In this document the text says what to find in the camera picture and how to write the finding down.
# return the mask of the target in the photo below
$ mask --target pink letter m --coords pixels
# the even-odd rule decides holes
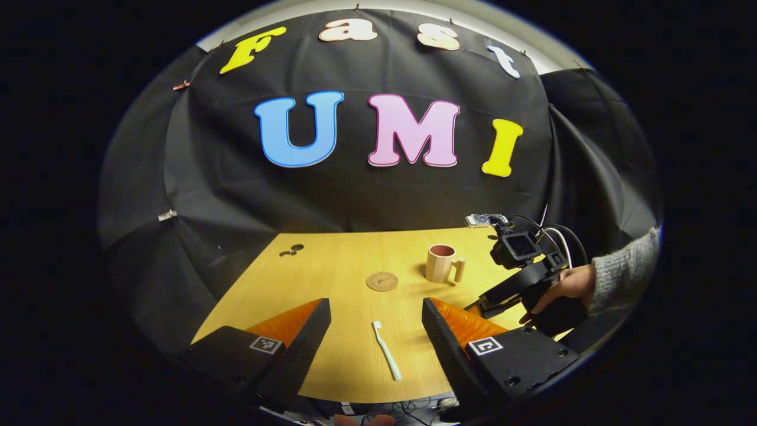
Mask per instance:
[[[402,96],[374,95],[368,103],[376,108],[378,117],[376,150],[368,156],[371,165],[387,167],[400,162],[400,155],[394,151],[394,135],[397,135],[397,141],[410,164],[418,161],[429,139],[430,147],[423,155],[424,163],[441,168],[457,164],[454,138],[459,106],[452,102],[434,101],[418,122]]]

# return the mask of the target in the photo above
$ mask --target toothbrush handle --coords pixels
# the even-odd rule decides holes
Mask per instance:
[[[378,332],[376,333],[376,338],[378,339],[378,344],[381,346],[381,349],[384,350],[386,360],[389,362],[389,368],[391,369],[392,377],[394,377],[396,381],[401,381],[402,374],[400,374],[400,369],[397,367],[397,363],[394,362],[394,358],[392,358],[391,354],[389,353],[389,348],[386,347],[386,343],[384,343],[384,340],[381,339]]]

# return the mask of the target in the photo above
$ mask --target gray sweater sleeve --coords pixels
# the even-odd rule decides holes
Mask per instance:
[[[634,303],[641,297],[657,265],[660,235],[660,228],[652,228],[617,252],[592,259],[597,277],[588,315]]]

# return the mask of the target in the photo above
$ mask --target wooden table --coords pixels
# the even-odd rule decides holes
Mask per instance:
[[[313,360],[300,395],[351,403],[390,403],[450,392],[421,323],[424,297],[460,308],[517,272],[497,266],[489,251],[491,228],[454,228],[376,233],[281,233],[226,292],[193,340],[223,325],[246,329],[320,297],[328,297],[332,323]],[[467,259],[463,279],[430,283],[424,277],[428,248],[454,247]],[[279,256],[294,244],[297,255]],[[378,271],[397,275],[397,288],[378,292],[366,279]],[[523,306],[491,319],[508,330],[520,327]],[[372,322],[399,367],[392,378]]]

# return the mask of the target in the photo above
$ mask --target yellow letter i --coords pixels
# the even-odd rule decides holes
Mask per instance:
[[[523,127],[512,121],[500,118],[492,122],[497,137],[494,139],[494,148],[491,150],[489,161],[481,166],[481,171],[499,177],[508,177],[512,173],[510,159],[512,151],[516,147],[516,139],[523,134]]]

